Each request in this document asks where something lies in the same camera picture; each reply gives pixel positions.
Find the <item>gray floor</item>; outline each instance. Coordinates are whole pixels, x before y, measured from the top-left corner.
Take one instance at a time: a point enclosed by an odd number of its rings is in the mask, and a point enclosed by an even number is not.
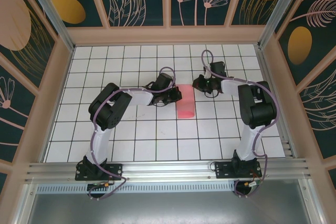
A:
[[[310,223],[297,181],[266,181],[247,199],[214,193],[116,194],[96,202],[87,195],[37,195],[30,224]]]

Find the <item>black mounting plate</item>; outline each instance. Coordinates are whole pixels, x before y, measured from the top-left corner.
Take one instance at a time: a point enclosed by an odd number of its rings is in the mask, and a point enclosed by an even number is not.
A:
[[[258,176],[262,177],[262,172],[260,168],[260,163],[256,162],[255,167],[251,168],[249,173],[239,173],[234,172],[232,162],[215,162],[216,178],[253,178],[252,171]]]
[[[122,164],[105,164],[103,167],[105,170],[110,173],[122,175]],[[91,181],[91,180],[99,180],[99,181],[108,181],[108,180],[121,180],[121,178],[113,177],[109,179],[109,175],[103,173],[101,176],[97,176],[95,174],[87,172],[87,168],[83,164],[77,165],[76,170],[76,181]]]

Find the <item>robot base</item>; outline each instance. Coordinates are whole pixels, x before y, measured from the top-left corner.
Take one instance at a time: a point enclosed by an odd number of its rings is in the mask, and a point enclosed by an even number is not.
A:
[[[100,164],[105,170],[110,173],[122,175],[122,164],[107,164],[106,160]],[[101,171],[96,165],[90,163],[86,156],[82,164],[76,166],[76,181],[108,181],[108,180],[121,180],[121,178],[109,178],[110,176]]]
[[[257,159],[242,161],[236,151],[230,162],[215,162],[215,171],[216,178],[253,178],[254,174],[262,177]]]

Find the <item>pink object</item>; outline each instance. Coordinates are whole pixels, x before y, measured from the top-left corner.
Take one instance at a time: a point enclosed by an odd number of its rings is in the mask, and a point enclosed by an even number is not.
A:
[[[195,116],[194,88],[190,84],[177,85],[182,93],[182,99],[176,102],[177,118],[193,118]]]

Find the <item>enclosure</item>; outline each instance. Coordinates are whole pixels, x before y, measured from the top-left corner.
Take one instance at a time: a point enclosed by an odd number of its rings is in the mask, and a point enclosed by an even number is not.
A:
[[[336,222],[336,0],[0,5],[2,223]],[[235,181],[246,178],[212,168],[244,138],[241,98],[194,89],[189,118],[178,102],[127,107],[106,148],[127,180],[90,200],[93,182],[75,175],[90,148],[93,100],[108,83],[145,87],[163,67],[178,87],[192,85],[206,72],[205,50],[228,77],[267,81],[279,104],[256,149],[268,156],[258,158],[259,192],[238,197]]]

